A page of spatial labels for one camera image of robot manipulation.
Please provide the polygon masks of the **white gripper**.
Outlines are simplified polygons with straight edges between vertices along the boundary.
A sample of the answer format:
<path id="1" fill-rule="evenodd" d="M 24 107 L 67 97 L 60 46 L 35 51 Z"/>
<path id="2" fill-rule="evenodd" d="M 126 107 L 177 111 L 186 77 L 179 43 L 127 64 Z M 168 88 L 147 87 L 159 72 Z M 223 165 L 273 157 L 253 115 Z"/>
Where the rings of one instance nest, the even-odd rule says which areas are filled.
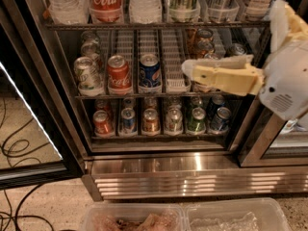
<path id="1" fill-rule="evenodd" d="M 198 84 L 239 96 L 259 93 L 280 118 L 300 118 L 308 109 L 308 24 L 284 0 L 273 3 L 269 21 L 271 54 L 264 72 L 251 64 L 252 55 L 185 60 L 181 68 Z"/>

